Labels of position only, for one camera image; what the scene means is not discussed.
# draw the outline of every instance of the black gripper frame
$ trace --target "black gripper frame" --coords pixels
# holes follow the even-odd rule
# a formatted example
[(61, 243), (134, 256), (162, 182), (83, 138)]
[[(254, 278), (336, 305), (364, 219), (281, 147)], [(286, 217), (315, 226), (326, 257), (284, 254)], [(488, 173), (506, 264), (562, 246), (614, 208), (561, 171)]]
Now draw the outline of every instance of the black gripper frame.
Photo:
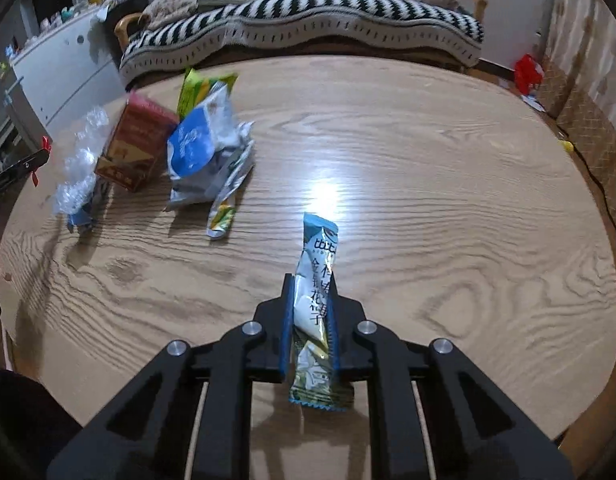
[[(204, 383), (191, 477), (248, 479), (252, 383), (285, 380), (293, 286), (287, 274), (256, 323), (217, 342), (171, 342), (57, 455), (48, 480), (182, 480)], [(574, 479), (556, 446), (456, 346), (402, 341), (372, 322), (360, 332), (361, 303), (339, 296), (334, 279), (329, 294), (339, 380), (367, 381), (373, 479), (430, 478), (412, 381), (439, 480)]]
[(26, 178), (33, 171), (41, 168), (48, 162), (49, 157), (50, 151), (42, 149), (3, 170), (0, 173), (0, 193), (4, 192), (12, 184)]

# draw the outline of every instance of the clear plastic bag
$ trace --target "clear plastic bag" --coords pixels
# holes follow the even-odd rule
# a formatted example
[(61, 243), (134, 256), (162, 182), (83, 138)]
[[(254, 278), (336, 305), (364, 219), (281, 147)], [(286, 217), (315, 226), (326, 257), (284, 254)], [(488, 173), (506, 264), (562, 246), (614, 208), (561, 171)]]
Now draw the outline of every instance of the clear plastic bag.
[(66, 180), (57, 186), (53, 211), (69, 216), (68, 228), (89, 228), (93, 193), (99, 177), (94, 174), (99, 155), (110, 134), (110, 120), (106, 111), (94, 107), (85, 118), (85, 126), (75, 133), (74, 154), (64, 161)]

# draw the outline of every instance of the red box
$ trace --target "red box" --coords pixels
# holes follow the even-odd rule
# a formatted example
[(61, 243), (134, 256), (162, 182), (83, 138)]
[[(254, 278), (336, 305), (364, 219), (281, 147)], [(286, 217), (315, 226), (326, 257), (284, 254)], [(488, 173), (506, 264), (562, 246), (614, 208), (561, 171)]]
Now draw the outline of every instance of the red box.
[(178, 124), (175, 112), (131, 92), (95, 173), (130, 191), (137, 190), (148, 180)]

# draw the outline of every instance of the black cable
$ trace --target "black cable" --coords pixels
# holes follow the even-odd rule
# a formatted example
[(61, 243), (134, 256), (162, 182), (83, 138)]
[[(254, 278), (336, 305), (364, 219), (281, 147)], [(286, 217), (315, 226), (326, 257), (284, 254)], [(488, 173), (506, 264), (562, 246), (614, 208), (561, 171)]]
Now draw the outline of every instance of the black cable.
[(603, 204), (605, 205), (605, 211), (608, 214), (608, 218), (610, 219), (610, 222), (612, 223), (612, 226), (614, 227), (614, 232), (616, 234), (616, 222), (614, 221), (614, 218), (612, 217), (612, 213), (610, 212), (610, 207), (608, 206), (608, 199), (605, 196), (605, 189), (603, 188), (603, 184), (599, 181), (598, 178), (596, 178), (594, 176), (594, 174), (592, 173), (592, 170), (590, 169), (590, 166), (588, 166), (588, 163), (585, 160), (585, 157), (581, 154), (581, 152), (578, 150), (578, 148), (574, 145), (574, 143), (572, 143), (572, 145), (574, 146), (574, 152), (579, 156), (579, 158), (583, 162), (583, 164), (585, 166), (585, 169), (587, 170), (588, 175), (590, 176), (590, 179), (601, 190), (601, 194), (603, 195)]

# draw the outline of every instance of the sofa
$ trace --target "sofa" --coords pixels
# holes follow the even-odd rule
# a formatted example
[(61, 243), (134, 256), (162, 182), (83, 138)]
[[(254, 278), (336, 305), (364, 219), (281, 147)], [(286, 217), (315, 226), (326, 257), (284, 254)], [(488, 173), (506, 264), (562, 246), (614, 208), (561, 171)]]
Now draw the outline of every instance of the sofa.
[(150, 73), (274, 54), (364, 54), (461, 67), (479, 61), (485, 0), (474, 15), (415, 0), (200, 0), (205, 12), (128, 37), (141, 14), (115, 32), (127, 88)]

